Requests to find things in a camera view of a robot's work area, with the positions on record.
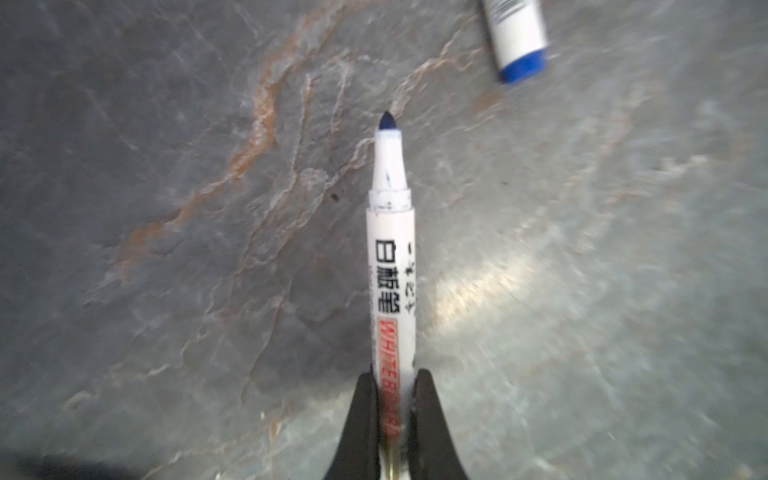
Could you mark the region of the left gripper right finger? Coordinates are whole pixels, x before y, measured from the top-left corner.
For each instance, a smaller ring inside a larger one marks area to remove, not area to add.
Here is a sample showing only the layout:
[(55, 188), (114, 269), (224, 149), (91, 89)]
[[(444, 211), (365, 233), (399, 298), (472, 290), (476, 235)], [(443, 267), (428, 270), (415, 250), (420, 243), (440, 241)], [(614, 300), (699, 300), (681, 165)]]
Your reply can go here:
[(431, 372), (420, 369), (414, 389), (408, 465), (416, 480), (469, 480), (456, 452)]

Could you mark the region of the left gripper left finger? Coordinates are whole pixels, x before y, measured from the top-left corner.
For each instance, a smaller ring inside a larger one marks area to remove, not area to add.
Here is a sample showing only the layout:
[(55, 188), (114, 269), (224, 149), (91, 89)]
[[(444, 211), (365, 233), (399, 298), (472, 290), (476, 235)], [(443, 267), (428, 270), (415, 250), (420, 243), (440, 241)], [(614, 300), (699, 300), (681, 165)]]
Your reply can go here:
[(358, 377), (346, 421), (325, 480), (378, 480), (377, 384), (371, 372)]

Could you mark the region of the white marker pen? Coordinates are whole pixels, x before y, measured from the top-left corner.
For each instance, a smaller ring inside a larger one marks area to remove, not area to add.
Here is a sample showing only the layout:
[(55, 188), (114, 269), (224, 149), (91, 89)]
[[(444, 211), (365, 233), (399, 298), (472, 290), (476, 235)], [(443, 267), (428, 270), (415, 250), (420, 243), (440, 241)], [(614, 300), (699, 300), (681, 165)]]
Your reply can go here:
[(537, 0), (482, 2), (501, 81), (513, 84), (542, 72), (548, 39)]
[(416, 379), (415, 209), (402, 132), (388, 111), (379, 121), (374, 147), (366, 236), (381, 477), (408, 479)]

